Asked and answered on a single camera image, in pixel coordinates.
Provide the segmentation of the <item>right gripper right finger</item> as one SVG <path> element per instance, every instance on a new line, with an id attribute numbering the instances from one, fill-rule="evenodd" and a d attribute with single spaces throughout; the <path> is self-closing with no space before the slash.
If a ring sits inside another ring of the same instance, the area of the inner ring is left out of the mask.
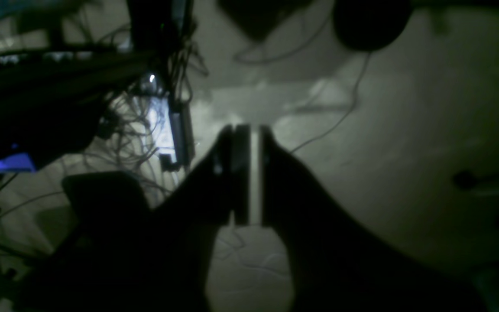
<path id="1" fill-rule="evenodd" d="M 485 312 L 469 284 L 394 249 L 360 225 L 261 126 L 262 224 L 288 252 L 292 312 Z"/>

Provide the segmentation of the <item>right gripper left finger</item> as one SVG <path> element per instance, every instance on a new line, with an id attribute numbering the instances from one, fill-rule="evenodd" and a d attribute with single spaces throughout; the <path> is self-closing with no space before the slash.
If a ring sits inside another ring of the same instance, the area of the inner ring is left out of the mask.
<path id="1" fill-rule="evenodd" d="M 249 221 L 251 128 L 226 126 L 164 203 L 150 208 L 125 172 L 72 175 L 62 186 L 75 229 L 20 282 L 18 312 L 207 310 L 214 241 Z"/>

